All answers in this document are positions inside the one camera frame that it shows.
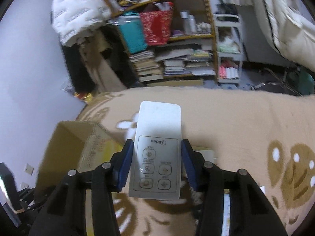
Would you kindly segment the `cardboard box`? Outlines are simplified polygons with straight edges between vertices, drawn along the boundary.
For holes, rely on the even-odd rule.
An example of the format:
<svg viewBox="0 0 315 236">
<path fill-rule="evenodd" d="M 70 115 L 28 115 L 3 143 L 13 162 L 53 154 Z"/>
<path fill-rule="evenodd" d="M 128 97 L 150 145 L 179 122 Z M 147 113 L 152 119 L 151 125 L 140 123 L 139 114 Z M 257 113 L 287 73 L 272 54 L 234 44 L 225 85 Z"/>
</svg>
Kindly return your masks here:
<svg viewBox="0 0 315 236">
<path fill-rule="evenodd" d="M 35 197 L 43 197 L 46 189 L 58 185 L 69 170 L 94 170 L 121 150 L 122 144 L 97 122 L 59 122 L 38 169 Z"/>
</svg>

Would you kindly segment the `white Midea remote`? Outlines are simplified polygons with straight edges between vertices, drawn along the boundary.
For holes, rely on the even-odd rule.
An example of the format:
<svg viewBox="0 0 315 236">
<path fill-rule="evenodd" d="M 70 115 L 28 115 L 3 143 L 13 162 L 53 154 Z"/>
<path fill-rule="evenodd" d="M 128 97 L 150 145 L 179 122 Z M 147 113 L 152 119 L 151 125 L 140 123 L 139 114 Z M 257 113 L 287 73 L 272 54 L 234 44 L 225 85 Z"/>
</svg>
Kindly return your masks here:
<svg viewBox="0 0 315 236">
<path fill-rule="evenodd" d="M 130 168 L 130 197 L 155 200 L 179 198 L 181 141 L 181 107 L 173 103 L 142 101 Z"/>
</svg>

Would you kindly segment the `beige patterned blanket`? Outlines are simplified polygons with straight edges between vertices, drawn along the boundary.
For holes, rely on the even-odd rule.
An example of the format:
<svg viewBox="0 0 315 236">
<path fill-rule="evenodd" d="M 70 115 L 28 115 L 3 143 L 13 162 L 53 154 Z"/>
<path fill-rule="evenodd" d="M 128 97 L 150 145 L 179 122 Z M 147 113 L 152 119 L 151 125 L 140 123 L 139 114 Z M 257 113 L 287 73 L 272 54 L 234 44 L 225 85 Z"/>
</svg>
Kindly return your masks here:
<svg viewBox="0 0 315 236">
<path fill-rule="evenodd" d="M 314 235 L 314 96 L 203 87 L 132 88 L 98 95 L 79 114 L 118 141 L 134 138 L 143 101 L 178 104 L 182 135 L 215 152 L 227 171 L 246 169 L 289 235 Z"/>
</svg>

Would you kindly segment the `black hanging coat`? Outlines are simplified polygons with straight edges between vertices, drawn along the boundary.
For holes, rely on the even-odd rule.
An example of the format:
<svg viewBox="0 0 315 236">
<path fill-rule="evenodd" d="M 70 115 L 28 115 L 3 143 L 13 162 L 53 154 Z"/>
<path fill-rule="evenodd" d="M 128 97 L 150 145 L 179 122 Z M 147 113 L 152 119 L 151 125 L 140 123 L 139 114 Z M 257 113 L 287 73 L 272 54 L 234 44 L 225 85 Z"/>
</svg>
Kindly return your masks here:
<svg viewBox="0 0 315 236">
<path fill-rule="evenodd" d="M 61 45 L 61 49 L 75 91 L 77 93 L 91 93 L 95 88 L 95 83 L 83 63 L 79 46 L 76 44 L 71 47 Z"/>
</svg>

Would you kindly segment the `beige trench coat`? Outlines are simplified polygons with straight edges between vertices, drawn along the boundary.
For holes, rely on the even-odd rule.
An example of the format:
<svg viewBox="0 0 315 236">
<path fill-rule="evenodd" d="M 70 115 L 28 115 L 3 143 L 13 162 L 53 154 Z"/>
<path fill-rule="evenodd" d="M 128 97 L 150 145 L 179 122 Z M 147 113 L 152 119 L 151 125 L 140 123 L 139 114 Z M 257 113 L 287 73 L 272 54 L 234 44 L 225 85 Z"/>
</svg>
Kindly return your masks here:
<svg viewBox="0 0 315 236">
<path fill-rule="evenodd" d="M 110 53 L 112 50 L 99 29 L 79 45 L 81 58 L 98 93 L 120 92 L 127 89 L 112 69 L 109 59 L 102 55 L 103 52 Z"/>
</svg>

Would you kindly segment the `stack of books left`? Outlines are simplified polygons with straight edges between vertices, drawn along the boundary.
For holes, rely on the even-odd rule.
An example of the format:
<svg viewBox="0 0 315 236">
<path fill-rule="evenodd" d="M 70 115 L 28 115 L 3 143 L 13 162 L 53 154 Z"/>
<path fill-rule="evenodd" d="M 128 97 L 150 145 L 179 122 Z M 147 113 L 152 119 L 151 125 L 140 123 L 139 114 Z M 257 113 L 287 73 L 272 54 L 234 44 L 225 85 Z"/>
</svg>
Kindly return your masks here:
<svg viewBox="0 0 315 236">
<path fill-rule="evenodd" d="M 163 79 L 163 68 L 155 61 L 153 50 L 146 50 L 129 56 L 140 82 L 151 82 Z"/>
</svg>

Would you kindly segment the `stack of books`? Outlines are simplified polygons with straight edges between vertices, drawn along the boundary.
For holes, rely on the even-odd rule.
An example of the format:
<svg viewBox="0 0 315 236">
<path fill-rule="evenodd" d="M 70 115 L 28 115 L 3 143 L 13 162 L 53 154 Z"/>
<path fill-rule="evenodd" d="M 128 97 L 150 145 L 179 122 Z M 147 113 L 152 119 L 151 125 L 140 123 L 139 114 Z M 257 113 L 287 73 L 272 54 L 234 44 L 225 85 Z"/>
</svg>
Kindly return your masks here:
<svg viewBox="0 0 315 236">
<path fill-rule="evenodd" d="M 163 79 L 163 68 L 155 61 L 153 50 L 146 50 L 129 56 L 140 82 L 151 82 Z"/>
<path fill-rule="evenodd" d="M 211 40 L 178 41 L 154 50 L 154 60 L 162 66 L 164 76 L 215 75 Z"/>
</svg>

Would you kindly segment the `stack of books right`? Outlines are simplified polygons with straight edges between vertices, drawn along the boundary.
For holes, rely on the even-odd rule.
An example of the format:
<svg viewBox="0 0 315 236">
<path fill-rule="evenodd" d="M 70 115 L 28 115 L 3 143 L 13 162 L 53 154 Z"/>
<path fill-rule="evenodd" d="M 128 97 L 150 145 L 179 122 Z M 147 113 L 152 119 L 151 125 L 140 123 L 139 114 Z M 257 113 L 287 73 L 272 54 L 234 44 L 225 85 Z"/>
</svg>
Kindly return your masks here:
<svg viewBox="0 0 315 236">
<path fill-rule="evenodd" d="M 164 76 L 215 75 L 211 40 L 178 41 L 154 50 L 154 60 L 162 66 Z"/>
</svg>

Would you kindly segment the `white trolley cart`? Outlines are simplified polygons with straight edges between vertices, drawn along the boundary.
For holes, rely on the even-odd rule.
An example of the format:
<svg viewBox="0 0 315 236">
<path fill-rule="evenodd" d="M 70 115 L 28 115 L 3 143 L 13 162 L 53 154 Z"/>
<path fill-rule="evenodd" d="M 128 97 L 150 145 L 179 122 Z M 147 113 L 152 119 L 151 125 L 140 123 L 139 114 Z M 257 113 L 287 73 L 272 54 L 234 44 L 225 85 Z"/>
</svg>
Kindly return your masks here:
<svg viewBox="0 0 315 236">
<path fill-rule="evenodd" d="M 239 85 L 244 59 L 241 18 L 234 14 L 215 14 L 214 24 L 217 83 Z"/>
</svg>

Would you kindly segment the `wooden bookshelf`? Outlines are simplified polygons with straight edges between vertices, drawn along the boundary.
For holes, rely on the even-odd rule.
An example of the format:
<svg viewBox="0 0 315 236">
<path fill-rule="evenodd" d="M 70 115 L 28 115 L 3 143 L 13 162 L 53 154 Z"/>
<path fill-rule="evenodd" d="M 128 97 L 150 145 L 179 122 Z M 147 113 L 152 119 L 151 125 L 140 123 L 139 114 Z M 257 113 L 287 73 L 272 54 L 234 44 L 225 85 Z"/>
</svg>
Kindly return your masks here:
<svg viewBox="0 0 315 236">
<path fill-rule="evenodd" d="M 139 3 L 130 7 L 119 7 L 115 0 L 108 0 L 110 4 L 111 16 L 109 23 L 116 26 L 119 38 L 121 39 L 124 51 L 128 58 L 128 62 L 131 65 L 131 69 L 137 79 L 139 80 L 132 63 L 129 61 L 130 54 L 128 52 L 127 46 L 124 42 L 119 27 L 118 27 L 118 17 L 127 12 L 141 13 L 144 11 L 145 7 L 150 3 L 163 3 L 172 2 L 174 4 L 173 17 L 171 23 L 171 35 L 168 42 L 164 45 L 178 42 L 178 41 L 188 41 L 188 40 L 200 40 L 206 39 L 211 40 L 213 44 L 213 58 L 214 67 L 216 73 L 217 64 L 215 62 L 216 44 L 215 44 L 215 32 L 214 32 L 214 18 L 211 11 L 209 0 L 139 0 Z M 155 50 L 159 46 L 148 46 L 146 50 Z M 182 77 L 194 77 L 192 75 L 178 75 L 178 76 L 164 76 L 162 80 L 155 80 L 151 82 L 160 82 L 169 79 L 176 79 Z"/>
</svg>

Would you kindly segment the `white puffer jacket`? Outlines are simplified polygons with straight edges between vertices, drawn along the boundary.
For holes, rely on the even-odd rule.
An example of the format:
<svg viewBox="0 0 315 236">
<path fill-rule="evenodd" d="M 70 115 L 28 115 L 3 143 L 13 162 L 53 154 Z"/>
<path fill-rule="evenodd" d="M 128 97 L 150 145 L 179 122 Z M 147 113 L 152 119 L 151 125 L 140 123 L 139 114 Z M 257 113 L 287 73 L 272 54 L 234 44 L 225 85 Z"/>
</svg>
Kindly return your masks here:
<svg viewBox="0 0 315 236">
<path fill-rule="evenodd" d="M 52 27 L 63 46 L 92 36 L 111 16 L 104 0 L 53 0 Z"/>
</svg>

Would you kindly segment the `teal gift bag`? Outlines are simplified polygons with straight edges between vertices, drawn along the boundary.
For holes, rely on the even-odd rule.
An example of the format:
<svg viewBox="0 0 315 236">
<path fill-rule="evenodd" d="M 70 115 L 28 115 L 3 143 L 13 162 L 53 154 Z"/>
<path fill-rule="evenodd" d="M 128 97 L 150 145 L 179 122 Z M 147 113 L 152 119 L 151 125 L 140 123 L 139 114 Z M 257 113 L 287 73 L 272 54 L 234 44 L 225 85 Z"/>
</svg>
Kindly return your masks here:
<svg viewBox="0 0 315 236">
<path fill-rule="evenodd" d="M 130 54 L 147 49 L 140 14 L 127 12 L 118 17 L 118 27 Z"/>
</svg>

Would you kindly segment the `red gift bag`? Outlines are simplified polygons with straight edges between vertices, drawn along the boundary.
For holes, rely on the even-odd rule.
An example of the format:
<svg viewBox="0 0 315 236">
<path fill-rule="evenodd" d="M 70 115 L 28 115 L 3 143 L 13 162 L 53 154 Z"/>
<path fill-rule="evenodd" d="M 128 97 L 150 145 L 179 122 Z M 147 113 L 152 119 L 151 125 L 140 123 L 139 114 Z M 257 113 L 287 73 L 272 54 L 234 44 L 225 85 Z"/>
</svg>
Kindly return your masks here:
<svg viewBox="0 0 315 236">
<path fill-rule="evenodd" d="M 174 4 L 172 2 L 150 3 L 140 13 L 145 42 L 148 46 L 164 45 L 171 35 Z"/>
</svg>

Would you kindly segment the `lower wall socket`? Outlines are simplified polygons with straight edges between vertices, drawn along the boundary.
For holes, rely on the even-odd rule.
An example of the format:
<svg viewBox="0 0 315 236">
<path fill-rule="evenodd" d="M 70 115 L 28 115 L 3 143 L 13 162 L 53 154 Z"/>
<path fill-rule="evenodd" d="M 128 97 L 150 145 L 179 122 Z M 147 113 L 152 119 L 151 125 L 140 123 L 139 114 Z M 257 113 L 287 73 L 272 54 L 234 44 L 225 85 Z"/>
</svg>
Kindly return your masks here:
<svg viewBox="0 0 315 236">
<path fill-rule="evenodd" d="M 23 190 L 23 189 L 26 189 L 26 188 L 29 188 L 29 184 L 27 184 L 25 182 L 21 182 L 20 189 Z"/>
</svg>

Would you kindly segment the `wall socket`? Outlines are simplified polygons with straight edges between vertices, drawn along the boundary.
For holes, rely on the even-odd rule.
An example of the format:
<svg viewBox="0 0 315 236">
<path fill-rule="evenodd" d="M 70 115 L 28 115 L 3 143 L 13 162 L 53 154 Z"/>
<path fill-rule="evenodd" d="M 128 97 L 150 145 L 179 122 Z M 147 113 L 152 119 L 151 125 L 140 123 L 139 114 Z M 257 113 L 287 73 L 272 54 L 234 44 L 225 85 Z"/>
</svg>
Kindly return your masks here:
<svg viewBox="0 0 315 236">
<path fill-rule="evenodd" d="M 33 172 L 34 172 L 34 169 L 35 168 L 33 166 L 31 166 L 30 164 L 26 164 L 24 172 L 27 173 L 28 175 L 32 176 Z"/>
<path fill-rule="evenodd" d="M 26 188 L 29 188 L 29 184 L 27 184 L 25 182 L 21 182 L 20 189 L 23 190 L 23 189 L 26 189 Z"/>
</svg>

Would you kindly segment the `upper wall socket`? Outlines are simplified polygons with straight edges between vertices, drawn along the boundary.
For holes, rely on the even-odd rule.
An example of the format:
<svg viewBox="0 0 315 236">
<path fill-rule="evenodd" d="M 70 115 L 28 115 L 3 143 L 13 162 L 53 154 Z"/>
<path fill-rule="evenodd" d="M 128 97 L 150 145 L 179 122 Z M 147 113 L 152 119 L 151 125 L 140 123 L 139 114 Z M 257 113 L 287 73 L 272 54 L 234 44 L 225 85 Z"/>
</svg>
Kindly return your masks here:
<svg viewBox="0 0 315 236">
<path fill-rule="evenodd" d="M 33 166 L 31 166 L 30 164 L 26 164 L 24 172 L 27 173 L 28 175 L 32 176 L 33 172 L 34 172 L 34 169 L 35 168 Z"/>
</svg>

